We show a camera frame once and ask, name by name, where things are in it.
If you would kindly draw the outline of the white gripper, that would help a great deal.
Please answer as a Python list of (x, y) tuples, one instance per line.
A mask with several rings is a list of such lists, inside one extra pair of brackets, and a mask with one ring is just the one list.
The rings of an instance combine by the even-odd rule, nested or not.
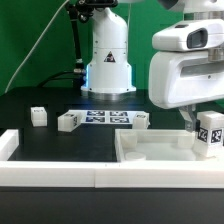
[(197, 119), (191, 104), (224, 98), (224, 61), (210, 62), (207, 51), (157, 52), (150, 63), (148, 90), (154, 105), (180, 107), (185, 130), (193, 132)]

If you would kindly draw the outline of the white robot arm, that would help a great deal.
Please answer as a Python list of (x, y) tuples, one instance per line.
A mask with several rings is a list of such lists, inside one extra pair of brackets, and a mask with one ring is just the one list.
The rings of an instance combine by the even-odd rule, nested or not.
[[(198, 131), (195, 105), (224, 98), (224, 0), (157, 1), (183, 19), (152, 37), (157, 53), (149, 66), (149, 98), (160, 108), (177, 108), (185, 129)], [(93, 9), (93, 56), (82, 91), (111, 100), (133, 92), (126, 22), (107, 0), (85, 5)]]

